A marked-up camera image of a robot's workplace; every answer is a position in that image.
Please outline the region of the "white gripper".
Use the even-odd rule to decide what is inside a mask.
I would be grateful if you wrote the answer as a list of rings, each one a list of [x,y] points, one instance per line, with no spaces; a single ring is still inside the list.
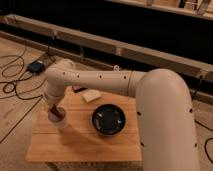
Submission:
[[[50,111],[54,106],[57,106],[64,98],[65,94],[51,94],[50,92],[44,93],[47,110]]]

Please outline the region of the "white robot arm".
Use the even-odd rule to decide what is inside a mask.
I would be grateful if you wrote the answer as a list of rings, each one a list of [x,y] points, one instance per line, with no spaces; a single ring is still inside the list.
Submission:
[[[82,86],[136,100],[144,171],[201,171],[192,98],[183,78],[169,69],[83,71],[60,60],[45,71],[47,104]]]

